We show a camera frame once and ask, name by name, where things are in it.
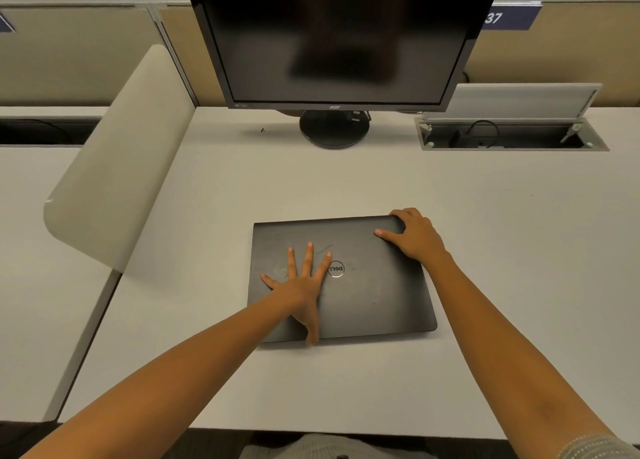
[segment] sleeve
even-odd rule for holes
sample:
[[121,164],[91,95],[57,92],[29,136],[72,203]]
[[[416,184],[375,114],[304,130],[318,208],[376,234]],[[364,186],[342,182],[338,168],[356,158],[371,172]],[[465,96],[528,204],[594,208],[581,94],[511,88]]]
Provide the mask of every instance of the sleeve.
[[558,459],[640,459],[640,451],[617,437],[591,435],[569,442]]

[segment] person's left hand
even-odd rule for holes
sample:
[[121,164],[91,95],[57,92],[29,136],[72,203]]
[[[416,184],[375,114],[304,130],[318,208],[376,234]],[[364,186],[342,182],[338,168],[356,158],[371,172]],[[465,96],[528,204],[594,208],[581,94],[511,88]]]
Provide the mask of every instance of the person's left hand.
[[286,282],[277,282],[271,277],[262,274],[262,281],[273,290],[278,292],[290,292],[291,295],[300,297],[301,302],[298,309],[292,314],[300,323],[307,327],[307,344],[313,346],[319,340],[320,317],[318,315],[318,295],[326,271],[331,263],[331,253],[327,253],[322,263],[317,268],[316,273],[311,277],[311,267],[314,264],[314,245],[309,242],[305,260],[302,262],[302,272],[298,276],[296,266],[296,255],[293,248],[289,248],[287,253],[287,271],[289,276]]

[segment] clothing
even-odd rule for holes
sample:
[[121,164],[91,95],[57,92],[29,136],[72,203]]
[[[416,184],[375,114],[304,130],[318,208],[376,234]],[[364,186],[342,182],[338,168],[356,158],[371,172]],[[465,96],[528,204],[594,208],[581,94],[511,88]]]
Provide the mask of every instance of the clothing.
[[[247,446],[240,459],[436,459],[425,452],[372,447],[336,435],[307,434],[278,449]],[[640,451],[617,437],[593,435],[567,444],[558,459],[640,459]]]

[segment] finger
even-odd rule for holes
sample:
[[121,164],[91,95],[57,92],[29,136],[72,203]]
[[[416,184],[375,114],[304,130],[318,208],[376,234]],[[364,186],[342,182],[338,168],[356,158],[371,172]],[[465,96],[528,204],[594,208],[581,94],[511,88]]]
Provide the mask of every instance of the finger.
[[260,278],[262,278],[262,281],[267,284],[269,286],[270,289],[275,289],[276,286],[280,283],[277,282],[276,280],[274,280],[273,278],[269,277],[268,275],[265,274],[261,274]]
[[287,252],[287,274],[289,280],[293,280],[298,276],[298,267],[296,266],[296,254],[292,247],[289,247]]
[[411,216],[415,216],[417,218],[422,217],[422,215],[416,208],[405,208],[404,211],[408,212]]
[[375,232],[377,237],[382,238],[383,240],[390,241],[394,245],[398,245],[398,238],[400,235],[397,233],[388,232],[386,229],[377,229]]
[[322,260],[322,262],[320,262],[314,278],[317,278],[320,282],[322,282],[324,280],[324,277],[326,276],[326,271],[329,269],[329,265],[331,265],[331,252],[324,255],[324,259]]
[[307,346],[314,346],[320,339],[320,317],[315,309],[307,322]]
[[307,252],[302,261],[302,277],[311,277],[311,267],[314,265],[314,244],[307,243]]
[[404,222],[404,224],[407,224],[409,222],[409,220],[411,219],[411,215],[408,212],[406,212],[405,210],[394,209],[389,214],[392,214],[393,216],[397,216],[398,218],[400,218]]

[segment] monitor stand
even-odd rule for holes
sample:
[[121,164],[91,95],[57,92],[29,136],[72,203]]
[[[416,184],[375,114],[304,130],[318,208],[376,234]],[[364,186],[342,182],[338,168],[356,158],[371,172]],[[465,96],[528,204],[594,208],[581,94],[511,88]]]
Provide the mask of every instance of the monitor stand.
[[367,112],[306,110],[300,117],[300,130],[318,147],[346,149],[364,139],[370,119]]

